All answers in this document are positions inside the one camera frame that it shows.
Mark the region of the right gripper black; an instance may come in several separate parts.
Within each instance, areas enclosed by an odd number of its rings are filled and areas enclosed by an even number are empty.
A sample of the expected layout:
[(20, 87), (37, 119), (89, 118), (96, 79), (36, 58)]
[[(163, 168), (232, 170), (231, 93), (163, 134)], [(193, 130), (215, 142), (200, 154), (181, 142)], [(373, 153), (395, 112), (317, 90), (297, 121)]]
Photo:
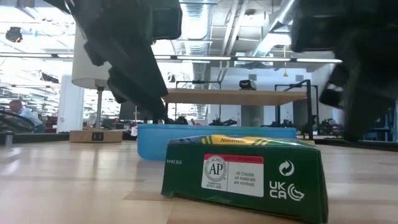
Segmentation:
[(357, 141), (398, 99), (398, 0), (295, 0), (290, 31), (294, 52), (328, 51), (347, 35), (319, 102), (342, 108), (343, 138)]

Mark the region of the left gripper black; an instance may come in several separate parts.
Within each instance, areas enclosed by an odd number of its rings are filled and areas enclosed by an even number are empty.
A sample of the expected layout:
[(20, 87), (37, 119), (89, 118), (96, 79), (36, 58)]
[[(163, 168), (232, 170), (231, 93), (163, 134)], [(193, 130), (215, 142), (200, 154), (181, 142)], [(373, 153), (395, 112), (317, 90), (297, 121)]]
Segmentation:
[[(148, 43), (174, 40), (182, 33), (179, 0), (46, 0), (73, 16), (87, 36), (142, 34)], [(167, 95), (149, 44), (142, 42), (86, 42), (93, 65), (108, 62), (108, 88), (118, 103), (130, 101), (155, 118), (165, 116), (161, 96)]]

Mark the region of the blue translucent plastic pencil box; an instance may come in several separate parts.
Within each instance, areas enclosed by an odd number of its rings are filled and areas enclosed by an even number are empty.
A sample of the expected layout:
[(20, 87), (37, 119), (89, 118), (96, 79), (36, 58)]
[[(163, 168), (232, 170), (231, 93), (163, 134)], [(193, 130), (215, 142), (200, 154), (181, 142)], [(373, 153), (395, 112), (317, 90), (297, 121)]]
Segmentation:
[(137, 151), (146, 160), (163, 161), (168, 142), (172, 139), (225, 134), (267, 138), (296, 138), (295, 128), (194, 126), (181, 124), (139, 124), (137, 127)]

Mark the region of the green crayon box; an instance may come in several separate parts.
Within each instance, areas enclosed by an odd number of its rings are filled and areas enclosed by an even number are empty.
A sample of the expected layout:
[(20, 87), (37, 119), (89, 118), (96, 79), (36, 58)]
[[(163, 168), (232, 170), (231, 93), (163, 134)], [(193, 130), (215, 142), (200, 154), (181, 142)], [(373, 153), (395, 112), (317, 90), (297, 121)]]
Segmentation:
[(321, 152), (299, 139), (212, 134), (171, 140), (161, 194), (310, 224), (328, 221)]

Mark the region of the black background monitor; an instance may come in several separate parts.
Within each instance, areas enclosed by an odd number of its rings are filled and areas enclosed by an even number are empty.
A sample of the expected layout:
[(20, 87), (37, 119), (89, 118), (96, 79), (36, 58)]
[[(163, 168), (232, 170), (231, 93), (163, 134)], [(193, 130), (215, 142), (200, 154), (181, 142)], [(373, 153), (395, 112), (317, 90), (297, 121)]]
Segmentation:
[(119, 119), (135, 120), (135, 118), (136, 118), (136, 105), (130, 101), (121, 103)]

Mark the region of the person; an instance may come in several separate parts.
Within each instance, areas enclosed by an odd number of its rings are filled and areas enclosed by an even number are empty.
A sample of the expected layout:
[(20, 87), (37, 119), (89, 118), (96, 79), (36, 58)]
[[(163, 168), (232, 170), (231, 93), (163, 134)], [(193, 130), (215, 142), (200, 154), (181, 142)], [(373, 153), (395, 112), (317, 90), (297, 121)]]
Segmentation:
[(333, 118), (325, 119), (322, 121), (322, 134), (324, 135), (341, 135), (343, 132), (343, 126), (338, 124)]
[(44, 133), (45, 126), (43, 122), (30, 109), (23, 107), (20, 100), (12, 100), (9, 102), (10, 110), (22, 117), (27, 118), (35, 125), (34, 133)]

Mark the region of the white lamp with wooden base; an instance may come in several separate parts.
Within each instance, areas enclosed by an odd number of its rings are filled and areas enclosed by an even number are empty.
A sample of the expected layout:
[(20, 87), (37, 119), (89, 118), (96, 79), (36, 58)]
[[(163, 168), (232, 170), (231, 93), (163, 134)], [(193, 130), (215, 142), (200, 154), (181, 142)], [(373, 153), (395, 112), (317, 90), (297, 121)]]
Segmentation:
[(84, 49), (87, 40), (83, 32), (77, 27), (75, 31), (75, 44), (72, 69), (72, 83), (89, 91), (96, 91), (96, 105), (90, 110), (84, 110), (83, 114), (95, 114), (95, 127), (86, 130), (70, 131), (70, 142), (75, 143), (119, 143), (123, 139), (121, 130), (102, 128), (101, 122), (105, 118), (115, 118), (119, 114), (120, 104), (107, 86), (109, 78), (108, 70), (111, 68), (108, 62), (103, 65), (93, 65)]

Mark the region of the white building column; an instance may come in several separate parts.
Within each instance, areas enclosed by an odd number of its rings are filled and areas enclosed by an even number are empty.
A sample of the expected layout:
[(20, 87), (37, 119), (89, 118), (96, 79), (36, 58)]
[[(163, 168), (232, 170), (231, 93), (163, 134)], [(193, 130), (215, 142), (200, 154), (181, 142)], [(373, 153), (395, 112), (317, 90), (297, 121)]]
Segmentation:
[(57, 132), (81, 130), (83, 127), (85, 89), (72, 83), (70, 74), (63, 74), (57, 114)]

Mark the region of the wooden shelf with black legs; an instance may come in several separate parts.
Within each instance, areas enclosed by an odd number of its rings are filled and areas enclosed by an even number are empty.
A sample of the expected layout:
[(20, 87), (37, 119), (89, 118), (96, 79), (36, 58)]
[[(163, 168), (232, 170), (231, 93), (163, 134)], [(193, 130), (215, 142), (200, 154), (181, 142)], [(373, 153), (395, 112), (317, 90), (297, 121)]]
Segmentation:
[(275, 121), (280, 124), (280, 106), (297, 101), (307, 101), (307, 130), (309, 140), (313, 139), (312, 118), (312, 85), (310, 80), (303, 80), (294, 84), (284, 84), (284, 90), (279, 91), (279, 84), (274, 90), (202, 90), (171, 88), (169, 94), (163, 97), (166, 105), (170, 103), (204, 104), (204, 105), (244, 105), (244, 106), (274, 106)]

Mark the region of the black ceiling-hung device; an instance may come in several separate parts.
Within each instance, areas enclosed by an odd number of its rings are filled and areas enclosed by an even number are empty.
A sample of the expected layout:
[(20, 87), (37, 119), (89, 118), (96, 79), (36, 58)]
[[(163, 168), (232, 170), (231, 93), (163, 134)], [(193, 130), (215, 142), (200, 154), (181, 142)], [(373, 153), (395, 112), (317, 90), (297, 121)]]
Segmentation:
[(19, 43), (23, 40), (20, 27), (10, 27), (6, 32), (6, 39), (10, 42)]

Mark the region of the silver ribbed ceiling duct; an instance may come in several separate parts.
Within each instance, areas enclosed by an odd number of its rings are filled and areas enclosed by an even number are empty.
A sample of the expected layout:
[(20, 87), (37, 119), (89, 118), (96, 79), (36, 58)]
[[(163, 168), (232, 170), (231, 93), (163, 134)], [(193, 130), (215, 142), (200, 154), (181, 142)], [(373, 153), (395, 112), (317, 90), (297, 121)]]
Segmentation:
[(207, 4), (182, 4), (185, 54), (204, 56), (209, 49), (209, 23), (211, 6)]

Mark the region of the silver slanted ceiling duct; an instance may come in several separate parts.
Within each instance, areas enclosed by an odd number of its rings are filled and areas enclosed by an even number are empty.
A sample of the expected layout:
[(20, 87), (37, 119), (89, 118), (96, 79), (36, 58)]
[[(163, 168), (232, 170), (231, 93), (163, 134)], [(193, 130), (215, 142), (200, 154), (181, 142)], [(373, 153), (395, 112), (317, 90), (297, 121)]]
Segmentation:
[(282, 1), (280, 9), (266, 27), (264, 38), (252, 52), (252, 57), (265, 57), (275, 45), (290, 45), (289, 33), (296, 6), (296, 0)]

